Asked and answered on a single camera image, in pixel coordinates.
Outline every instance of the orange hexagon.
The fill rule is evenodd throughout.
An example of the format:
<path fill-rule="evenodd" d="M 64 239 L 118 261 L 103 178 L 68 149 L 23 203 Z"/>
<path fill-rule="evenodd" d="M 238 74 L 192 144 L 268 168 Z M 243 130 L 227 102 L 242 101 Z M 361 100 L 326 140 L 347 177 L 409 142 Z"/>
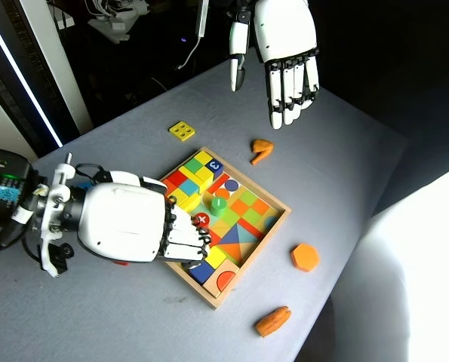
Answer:
<path fill-rule="evenodd" d="M 311 245 L 300 244 L 292 252 L 294 266 L 304 272 L 310 272 L 320 263 L 318 251 Z"/>

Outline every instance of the gray table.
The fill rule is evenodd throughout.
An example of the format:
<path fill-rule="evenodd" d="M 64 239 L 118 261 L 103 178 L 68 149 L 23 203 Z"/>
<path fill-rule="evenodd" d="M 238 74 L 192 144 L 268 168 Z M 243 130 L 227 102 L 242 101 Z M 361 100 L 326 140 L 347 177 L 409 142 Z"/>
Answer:
<path fill-rule="evenodd" d="M 160 262 L 121 267 L 75 246 L 58 279 L 39 271 L 21 246 L 0 254 L 0 362 L 293 360 L 345 266 L 405 141 L 322 90 L 291 127 L 273 131 L 265 78 L 249 56 L 244 87 L 229 89 L 228 64 L 137 107 L 36 162 L 47 175 L 73 161 L 159 178 L 208 146 L 291 206 L 293 212 L 216 311 Z M 167 129 L 197 130 L 185 143 Z M 275 143 L 257 167 L 251 140 Z M 290 250 L 314 245 L 321 264 L 294 268 Z M 276 307 L 293 314 L 261 339 L 254 323 Z"/>

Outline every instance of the green knob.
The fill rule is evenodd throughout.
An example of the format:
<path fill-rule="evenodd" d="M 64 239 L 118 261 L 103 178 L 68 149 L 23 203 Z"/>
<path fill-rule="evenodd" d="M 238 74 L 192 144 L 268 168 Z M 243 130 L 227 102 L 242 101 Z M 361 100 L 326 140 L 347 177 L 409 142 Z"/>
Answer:
<path fill-rule="evenodd" d="M 225 198 L 213 198 L 211 202 L 211 213 L 216 216 L 222 216 L 227 208 L 227 201 Z"/>

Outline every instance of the digital multimeter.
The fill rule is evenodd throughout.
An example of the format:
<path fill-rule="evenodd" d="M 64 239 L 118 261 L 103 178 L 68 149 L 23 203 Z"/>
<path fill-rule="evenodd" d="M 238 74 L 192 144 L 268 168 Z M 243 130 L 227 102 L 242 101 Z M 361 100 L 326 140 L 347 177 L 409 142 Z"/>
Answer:
<path fill-rule="evenodd" d="M 7 222 L 28 192 L 34 174 L 23 156 L 0 149 L 0 224 Z"/>

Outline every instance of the bright white light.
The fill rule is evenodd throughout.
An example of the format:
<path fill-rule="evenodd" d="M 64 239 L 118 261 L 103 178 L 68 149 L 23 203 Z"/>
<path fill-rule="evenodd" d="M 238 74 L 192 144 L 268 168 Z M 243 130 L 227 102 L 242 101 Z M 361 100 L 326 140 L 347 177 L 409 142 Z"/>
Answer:
<path fill-rule="evenodd" d="M 18 79 L 20 79 L 20 82 L 21 82 L 23 88 L 25 88 L 25 91 L 28 94 L 28 97 L 31 99 L 31 101 L 32 101 L 33 105 L 35 106 L 36 110 L 38 111 L 38 113 L 42 117 L 43 122 L 45 123 L 46 127 L 48 128 L 48 130 L 51 133 L 51 136 L 53 136 L 53 138 L 54 138 L 55 142 L 57 143 L 58 147 L 62 147 L 63 144 L 61 143 L 60 138 L 58 138 L 58 135 L 55 132 L 55 130 L 53 129 L 53 127 L 51 126 L 51 123 L 48 120 L 46 114 L 43 112 L 43 109 L 40 107 L 40 105 L 38 103 L 38 100 L 36 100 L 35 95 L 31 91 L 31 88 L 29 87 L 28 83 L 26 82 L 26 79 L 23 77 L 23 73 L 21 73 L 20 68 L 18 67 L 18 65 L 14 61 L 14 58 L 11 55 L 10 50 L 6 46 L 5 41 L 1 37 L 1 34 L 0 34 L 0 47 L 3 50 L 3 52 L 5 53 L 5 56 L 8 59 L 8 61 L 10 62 L 11 66 L 13 67 L 13 70 L 16 73 Z"/>

